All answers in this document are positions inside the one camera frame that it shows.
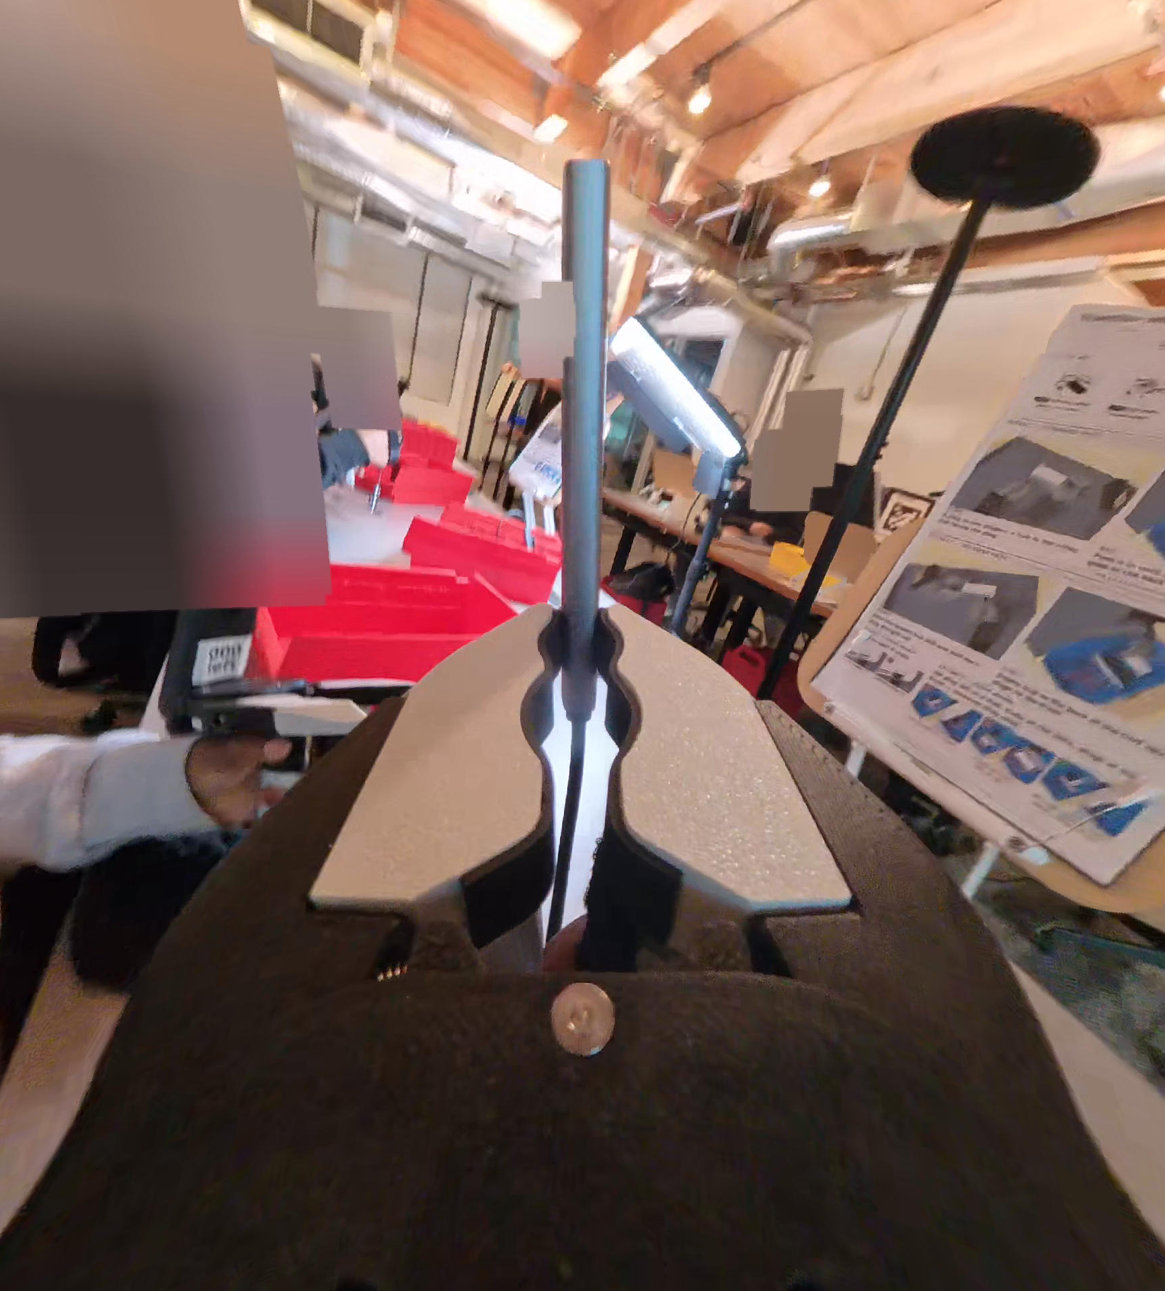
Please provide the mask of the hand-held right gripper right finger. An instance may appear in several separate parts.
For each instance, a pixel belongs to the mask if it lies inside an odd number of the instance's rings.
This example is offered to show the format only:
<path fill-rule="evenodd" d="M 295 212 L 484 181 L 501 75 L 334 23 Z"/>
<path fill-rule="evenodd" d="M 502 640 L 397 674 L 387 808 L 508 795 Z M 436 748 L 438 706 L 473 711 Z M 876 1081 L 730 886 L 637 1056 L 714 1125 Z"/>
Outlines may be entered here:
<path fill-rule="evenodd" d="M 611 768 L 597 889 L 638 944 L 689 949 L 711 925 L 849 912 L 849 883 L 750 692 L 623 605 L 601 614 L 613 653 Z"/>

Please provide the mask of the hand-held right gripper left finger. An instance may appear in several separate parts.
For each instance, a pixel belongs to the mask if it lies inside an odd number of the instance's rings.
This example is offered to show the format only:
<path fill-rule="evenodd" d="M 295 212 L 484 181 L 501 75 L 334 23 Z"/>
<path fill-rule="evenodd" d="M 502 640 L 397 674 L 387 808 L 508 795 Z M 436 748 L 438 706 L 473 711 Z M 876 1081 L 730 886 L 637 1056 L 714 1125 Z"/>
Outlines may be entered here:
<path fill-rule="evenodd" d="M 558 610 L 531 606 L 412 687 L 309 893 L 321 912 L 462 928 L 531 922 L 556 871 Z"/>

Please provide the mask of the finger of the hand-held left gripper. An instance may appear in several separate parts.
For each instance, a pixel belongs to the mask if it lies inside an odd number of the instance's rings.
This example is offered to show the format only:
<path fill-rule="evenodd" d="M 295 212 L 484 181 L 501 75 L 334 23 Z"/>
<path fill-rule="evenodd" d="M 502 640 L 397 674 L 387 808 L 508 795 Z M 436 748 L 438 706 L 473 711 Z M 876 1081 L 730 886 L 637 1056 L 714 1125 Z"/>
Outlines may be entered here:
<path fill-rule="evenodd" d="M 239 697 L 240 705 L 279 705 L 295 701 L 353 702 L 356 705 L 380 705 L 404 698 L 412 683 L 397 679 L 360 679 L 314 683 L 305 679 L 255 680 L 249 690 Z"/>
<path fill-rule="evenodd" d="M 346 698 L 263 698 L 275 738 L 344 737 L 369 715 Z"/>

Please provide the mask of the red plastic bin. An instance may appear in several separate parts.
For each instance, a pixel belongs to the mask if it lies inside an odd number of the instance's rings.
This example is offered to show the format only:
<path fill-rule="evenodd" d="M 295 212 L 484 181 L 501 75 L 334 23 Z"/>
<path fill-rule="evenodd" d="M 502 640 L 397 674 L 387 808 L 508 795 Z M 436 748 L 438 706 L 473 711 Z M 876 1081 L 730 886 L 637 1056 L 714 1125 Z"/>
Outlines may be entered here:
<path fill-rule="evenodd" d="M 249 678 L 416 683 L 517 614 L 478 574 L 338 563 L 332 573 L 323 602 L 256 612 Z"/>
<path fill-rule="evenodd" d="M 508 601 L 545 604 L 563 559 L 558 534 L 506 514 L 449 504 L 436 520 L 418 516 L 401 543 L 414 569 L 481 577 Z"/>
<path fill-rule="evenodd" d="M 475 477 L 459 465 L 459 448 L 459 441 L 445 428 L 406 417 L 397 463 L 362 465 L 349 479 L 357 489 L 389 503 L 440 508 L 462 506 Z"/>

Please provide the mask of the grey usb hub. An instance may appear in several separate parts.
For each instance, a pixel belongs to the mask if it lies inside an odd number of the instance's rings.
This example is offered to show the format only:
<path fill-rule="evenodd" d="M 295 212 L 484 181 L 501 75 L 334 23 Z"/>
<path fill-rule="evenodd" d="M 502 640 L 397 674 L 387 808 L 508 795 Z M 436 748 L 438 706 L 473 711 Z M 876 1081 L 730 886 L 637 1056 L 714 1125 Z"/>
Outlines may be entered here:
<path fill-rule="evenodd" d="M 574 351 L 563 366 L 562 698 L 570 765 L 547 936 L 562 926 L 597 697 L 595 637 L 601 601 L 602 457 L 607 401 L 609 233 L 611 181 L 603 160 L 566 165 L 564 278 L 574 286 Z"/>

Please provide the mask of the person's left forearm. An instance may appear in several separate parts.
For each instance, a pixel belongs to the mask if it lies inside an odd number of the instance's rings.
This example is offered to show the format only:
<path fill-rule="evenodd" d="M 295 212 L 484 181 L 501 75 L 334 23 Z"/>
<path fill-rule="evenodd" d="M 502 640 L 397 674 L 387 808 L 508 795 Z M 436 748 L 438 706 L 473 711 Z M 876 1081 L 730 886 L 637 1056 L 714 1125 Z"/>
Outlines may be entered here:
<path fill-rule="evenodd" d="M 140 730 L 0 736 L 0 865 L 71 870 L 143 838 L 216 831 L 189 787 L 190 748 Z"/>

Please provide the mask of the person's left hand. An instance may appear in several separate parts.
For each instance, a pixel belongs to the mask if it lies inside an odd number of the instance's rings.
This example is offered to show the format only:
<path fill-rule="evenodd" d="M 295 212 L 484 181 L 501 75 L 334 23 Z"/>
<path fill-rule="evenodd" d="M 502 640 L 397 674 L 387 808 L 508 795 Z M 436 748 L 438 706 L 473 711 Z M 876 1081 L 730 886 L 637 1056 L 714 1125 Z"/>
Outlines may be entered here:
<path fill-rule="evenodd" d="M 198 805 L 227 831 L 251 828 L 287 789 L 272 780 L 293 752 L 291 741 L 258 734 L 208 736 L 185 761 L 189 789 Z"/>

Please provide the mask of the wooden top desk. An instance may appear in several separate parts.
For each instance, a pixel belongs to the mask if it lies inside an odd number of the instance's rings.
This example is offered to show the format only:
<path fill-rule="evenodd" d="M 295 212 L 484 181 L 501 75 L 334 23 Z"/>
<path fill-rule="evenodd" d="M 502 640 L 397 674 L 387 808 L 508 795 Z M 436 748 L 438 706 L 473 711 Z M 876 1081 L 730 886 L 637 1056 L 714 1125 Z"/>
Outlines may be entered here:
<path fill-rule="evenodd" d="M 636 541 L 646 541 L 673 558 L 689 558 L 699 538 L 689 516 L 693 497 L 680 497 L 669 506 L 653 506 L 633 492 L 606 488 L 602 493 L 603 512 L 623 527 L 614 558 L 607 567 L 621 571 Z M 785 575 L 770 562 L 770 549 L 754 542 L 719 539 L 710 549 L 710 569 L 720 573 L 724 582 L 738 586 L 738 597 L 759 606 L 796 604 L 802 589 L 800 578 Z"/>

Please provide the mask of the black light stand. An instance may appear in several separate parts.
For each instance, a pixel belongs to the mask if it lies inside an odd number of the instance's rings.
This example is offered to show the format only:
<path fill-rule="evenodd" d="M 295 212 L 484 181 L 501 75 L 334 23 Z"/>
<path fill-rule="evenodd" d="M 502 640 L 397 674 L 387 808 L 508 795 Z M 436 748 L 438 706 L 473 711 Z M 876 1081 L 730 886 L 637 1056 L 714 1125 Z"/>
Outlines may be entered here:
<path fill-rule="evenodd" d="M 689 522 L 699 519 L 703 523 L 697 528 L 699 538 L 693 541 L 691 555 L 677 559 L 675 594 L 665 620 L 665 627 L 673 637 L 687 637 L 688 617 L 696 590 L 708 570 L 711 549 L 720 535 L 726 511 L 749 460 L 747 449 L 742 449 L 728 460 L 712 453 L 700 454 L 695 460 L 693 499 L 685 515 L 684 541 L 691 541 Z"/>

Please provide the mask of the cardboard box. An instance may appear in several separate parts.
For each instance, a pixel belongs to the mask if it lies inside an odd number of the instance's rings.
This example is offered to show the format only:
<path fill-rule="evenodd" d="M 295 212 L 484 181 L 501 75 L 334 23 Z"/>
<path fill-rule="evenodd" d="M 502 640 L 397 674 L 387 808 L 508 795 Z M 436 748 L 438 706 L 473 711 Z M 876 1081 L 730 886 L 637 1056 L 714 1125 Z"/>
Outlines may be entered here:
<path fill-rule="evenodd" d="M 821 546 L 824 545 L 833 516 L 813 510 L 808 514 L 802 549 L 804 557 L 809 565 L 814 565 Z M 879 541 L 872 527 L 849 523 L 843 532 L 839 547 L 832 557 L 827 580 L 833 580 L 843 585 L 853 584 L 871 558 L 878 553 Z"/>

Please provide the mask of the black and white tag sign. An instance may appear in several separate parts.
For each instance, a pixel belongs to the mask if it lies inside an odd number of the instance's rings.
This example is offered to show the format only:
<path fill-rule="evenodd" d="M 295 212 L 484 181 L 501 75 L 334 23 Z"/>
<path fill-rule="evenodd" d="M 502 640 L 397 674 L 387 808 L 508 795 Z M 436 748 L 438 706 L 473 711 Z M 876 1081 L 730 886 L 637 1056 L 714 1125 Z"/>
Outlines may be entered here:
<path fill-rule="evenodd" d="M 880 542 L 925 520 L 933 511 L 938 493 L 918 493 L 906 489 L 884 489 L 878 514 L 876 535 Z"/>

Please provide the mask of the led light panel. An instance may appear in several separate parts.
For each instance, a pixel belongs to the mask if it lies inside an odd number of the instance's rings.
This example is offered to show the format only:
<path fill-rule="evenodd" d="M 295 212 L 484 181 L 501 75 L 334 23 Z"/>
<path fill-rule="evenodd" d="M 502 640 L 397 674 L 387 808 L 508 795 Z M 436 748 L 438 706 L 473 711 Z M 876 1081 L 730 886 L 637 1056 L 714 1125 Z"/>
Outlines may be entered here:
<path fill-rule="evenodd" d="M 653 328 L 629 317 L 609 341 L 609 389 L 632 403 L 660 445 L 738 467 L 746 441 L 735 419 L 695 383 Z"/>

